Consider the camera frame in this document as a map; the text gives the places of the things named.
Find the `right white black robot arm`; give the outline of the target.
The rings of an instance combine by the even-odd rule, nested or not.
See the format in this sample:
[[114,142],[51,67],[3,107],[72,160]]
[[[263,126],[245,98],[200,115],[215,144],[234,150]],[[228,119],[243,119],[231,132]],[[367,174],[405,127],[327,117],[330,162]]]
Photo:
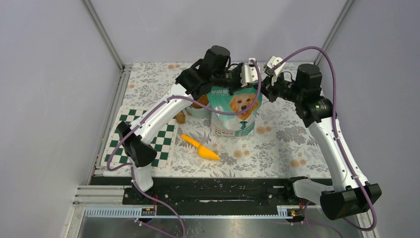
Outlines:
[[333,113],[333,103],[321,95],[322,74],[318,66],[301,64],[295,80],[287,81],[273,63],[264,66],[266,78],[261,92],[274,102],[277,98],[295,104],[296,113],[316,140],[331,174],[327,186],[307,177],[291,178],[284,198],[290,204],[302,199],[321,206],[327,218],[337,220],[370,210],[382,195],[378,184],[371,184],[354,161]]

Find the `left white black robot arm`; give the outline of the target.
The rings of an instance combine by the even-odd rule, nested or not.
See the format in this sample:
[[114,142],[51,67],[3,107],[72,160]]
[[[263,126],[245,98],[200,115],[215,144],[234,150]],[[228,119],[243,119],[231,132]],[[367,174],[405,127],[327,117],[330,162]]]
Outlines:
[[183,70],[166,94],[146,113],[131,123],[118,126],[120,141],[116,149],[123,147],[129,157],[135,198],[143,204],[154,196],[151,163],[157,152],[150,145],[158,132],[180,111],[197,104],[198,99],[208,94],[212,87],[227,88],[234,93],[246,86],[257,84],[260,91],[262,77],[255,59],[230,69],[230,51],[225,47],[212,46],[202,59]]

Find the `green pet food bag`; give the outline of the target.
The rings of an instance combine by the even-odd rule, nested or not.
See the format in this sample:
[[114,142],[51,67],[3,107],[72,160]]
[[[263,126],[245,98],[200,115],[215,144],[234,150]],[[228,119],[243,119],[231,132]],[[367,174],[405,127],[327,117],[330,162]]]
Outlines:
[[229,94],[227,88],[213,87],[208,94],[210,107],[233,116],[211,113],[210,136],[239,137],[254,134],[257,111],[262,104],[262,94],[253,87]]

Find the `orange plastic scoop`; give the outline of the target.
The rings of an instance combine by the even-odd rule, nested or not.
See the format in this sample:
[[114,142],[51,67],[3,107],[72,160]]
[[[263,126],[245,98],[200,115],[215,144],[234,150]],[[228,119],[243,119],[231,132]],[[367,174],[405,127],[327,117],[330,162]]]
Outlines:
[[197,154],[198,154],[199,157],[201,157],[203,159],[209,159],[209,160],[217,160],[217,161],[220,160],[219,156],[216,153],[214,153],[213,151],[211,151],[210,149],[208,149],[204,145],[200,144],[199,142],[197,142],[193,138],[191,138],[191,137],[189,137],[185,134],[182,134],[181,138],[197,148]]

